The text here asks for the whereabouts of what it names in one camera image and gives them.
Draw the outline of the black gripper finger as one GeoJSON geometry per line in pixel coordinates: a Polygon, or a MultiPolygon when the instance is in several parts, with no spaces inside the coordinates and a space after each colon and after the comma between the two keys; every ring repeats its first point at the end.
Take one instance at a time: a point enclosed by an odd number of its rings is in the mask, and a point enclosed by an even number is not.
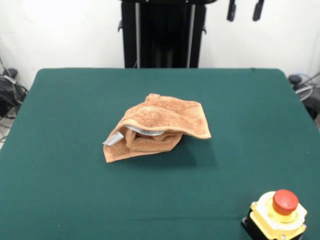
{"type": "Polygon", "coordinates": [[[254,22],[257,22],[261,18],[263,6],[264,6],[264,0],[258,0],[257,3],[255,4],[254,12],[253,12],[253,17],[252,20],[254,22]]]}
{"type": "Polygon", "coordinates": [[[237,10],[236,0],[229,0],[227,18],[226,18],[229,22],[234,21],[236,10],[237,10]]]}

